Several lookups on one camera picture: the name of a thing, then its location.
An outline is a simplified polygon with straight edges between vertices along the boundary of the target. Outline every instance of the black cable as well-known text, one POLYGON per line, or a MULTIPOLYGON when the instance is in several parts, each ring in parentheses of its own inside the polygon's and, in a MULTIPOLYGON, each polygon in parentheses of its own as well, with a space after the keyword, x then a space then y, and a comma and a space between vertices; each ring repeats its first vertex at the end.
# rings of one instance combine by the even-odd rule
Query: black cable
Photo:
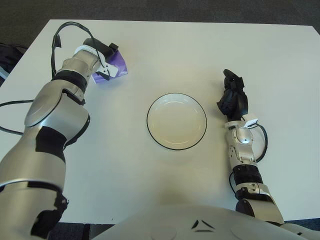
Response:
POLYGON ((52 52, 51 52, 51 73, 52 73, 52 77, 54 77, 56 75, 56 73, 57 73, 57 71, 56 71, 56 62, 55 62, 55 49, 56 49, 56 47, 60 47, 61 48, 61 40, 60 40, 60 37, 59 37, 59 32, 63 28, 65 28, 67 26, 76 26, 76 27, 84 30, 85 32, 87 32, 90 35, 90 38, 92 39, 94 48, 96 50, 96 54, 98 55, 100 64, 103 66, 101 58, 100 58, 100 55, 99 55, 99 52, 98 52, 98 48, 97 48, 97 45, 96 45, 96 40, 95 40, 94 36, 91 34, 91 32, 89 31, 89 29, 86 28, 85 26, 83 26, 82 24, 78 23, 78 22, 67 21, 67 22, 63 23, 58 28, 58 30, 55 32, 55 34, 53 35, 52 46, 51 46, 51 49, 52 49, 52 52))
POLYGON ((256 124, 257 127, 259 127, 262 132, 263 132, 263 135, 264 135, 264 149, 261 153, 261 155, 255 160, 256 163, 260 162, 264 156, 266 155, 266 152, 267 152, 267 148, 268 148, 268 135, 267 135, 267 131, 266 129, 264 128, 264 126, 260 125, 260 124, 256 124))
POLYGON ((233 193, 236 194, 236 192, 235 192, 235 190, 234 190, 234 188, 232 187, 232 184, 231 184, 231 176, 232 176, 232 174, 234 174, 233 171, 229 175, 229 184, 230 184, 230 188, 232 189, 233 193))
MULTIPOLYGON (((0 103, 0 107, 3 107, 3 106, 6 106, 6 105, 11 105, 11 104, 26 104, 26 103, 32 103, 34 100, 19 100, 19 101, 7 101, 7 102, 4 102, 4 103, 0 103)), ((10 134, 17 134, 17 135, 23 135, 24 133, 23 132, 20 132, 20 131, 14 131, 14 130, 11 130, 11 129, 7 129, 5 127, 2 127, 0 126, 0 130, 1 131, 4 131, 6 133, 10 133, 10 134)))

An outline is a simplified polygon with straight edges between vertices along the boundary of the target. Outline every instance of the table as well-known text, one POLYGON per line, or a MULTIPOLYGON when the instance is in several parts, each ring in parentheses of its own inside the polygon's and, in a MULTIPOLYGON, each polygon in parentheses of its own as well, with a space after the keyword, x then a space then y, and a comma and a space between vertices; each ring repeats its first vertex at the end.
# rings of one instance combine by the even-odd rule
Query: table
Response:
MULTIPOLYGON (((5 83, 0 102, 33 99, 51 79, 53 34, 66 20, 50 20, 5 83)), ((116 224, 144 208, 200 204, 235 209, 225 139, 226 117, 216 102, 223 70, 243 77, 249 112, 268 132, 259 163, 285 220, 320 217, 320 36, 311 26, 78 20, 100 41, 119 45, 129 74, 88 85, 91 123, 65 150, 61 221, 116 224), (196 146, 174 151, 150 136, 150 105, 167 93, 195 98, 207 116, 196 146)), ((88 36, 76 27, 61 31, 57 69, 88 36)), ((1 109, 1 125, 23 130, 29 104, 1 109)), ((263 137, 253 131, 254 153, 263 137)), ((0 159, 19 136, 0 132, 0 159)))

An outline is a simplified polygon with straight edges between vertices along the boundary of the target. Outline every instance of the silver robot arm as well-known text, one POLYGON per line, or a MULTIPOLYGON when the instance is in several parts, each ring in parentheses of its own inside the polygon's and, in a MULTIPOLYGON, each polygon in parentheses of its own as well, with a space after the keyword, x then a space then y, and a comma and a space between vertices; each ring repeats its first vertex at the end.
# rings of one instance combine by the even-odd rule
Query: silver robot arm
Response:
POLYGON ((256 125, 258 119, 248 114, 248 99, 243 91, 245 85, 242 77, 228 69, 223 73, 225 90, 217 105, 228 119, 225 124, 228 129, 228 157, 236 184, 235 197, 238 199, 235 210, 280 226, 284 224, 283 217, 262 181, 252 150, 254 137, 250 127, 256 125))
POLYGON ((249 129, 257 123, 253 115, 243 115, 242 119, 225 124, 228 129, 228 157, 235 181, 235 197, 238 199, 235 210, 257 219, 284 224, 284 219, 272 198, 270 191, 263 183, 258 165, 253 154, 254 137, 249 129))
POLYGON ((97 71, 106 77, 117 73, 101 53, 107 48, 109 55, 114 53, 116 45, 96 40, 97 53, 86 42, 38 93, 26 115, 23 136, 0 162, 0 239, 46 239, 67 208, 62 195, 63 150, 89 125, 83 107, 88 81, 97 71))

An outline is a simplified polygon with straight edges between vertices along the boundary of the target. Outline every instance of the purple object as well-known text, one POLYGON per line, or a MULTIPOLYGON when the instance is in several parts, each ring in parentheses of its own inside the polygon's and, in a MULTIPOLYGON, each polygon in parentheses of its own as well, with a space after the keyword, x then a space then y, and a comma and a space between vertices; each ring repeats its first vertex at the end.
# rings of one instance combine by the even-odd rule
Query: purple object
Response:
MULTIPOLYGON (((111 65, 118 68, 118 72, 115 75, 115 77, 110 77, 110 79, 121 77, 123 75, 128 74, 126 62, 119 51, 117 51, 113 55, 113 57, 109 60, 108 64, 111 64, 111 65)), ((96 84, 107 81, 102 76, 98 75, 97 73, 92 74, 92 77, 93 77, 93 80, 96 84)))

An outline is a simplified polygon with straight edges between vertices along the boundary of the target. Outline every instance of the white plate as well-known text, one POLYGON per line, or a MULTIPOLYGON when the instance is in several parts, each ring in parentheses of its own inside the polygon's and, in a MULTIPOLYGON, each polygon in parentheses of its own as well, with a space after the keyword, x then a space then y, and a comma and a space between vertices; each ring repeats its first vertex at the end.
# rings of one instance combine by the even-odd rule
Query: white plate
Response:
POLYGON ((207 129, 204 109, 195 99, 182 93, 166 94, 155 100, 146 122, 153 139, 173 150, 193 147, 207 129))

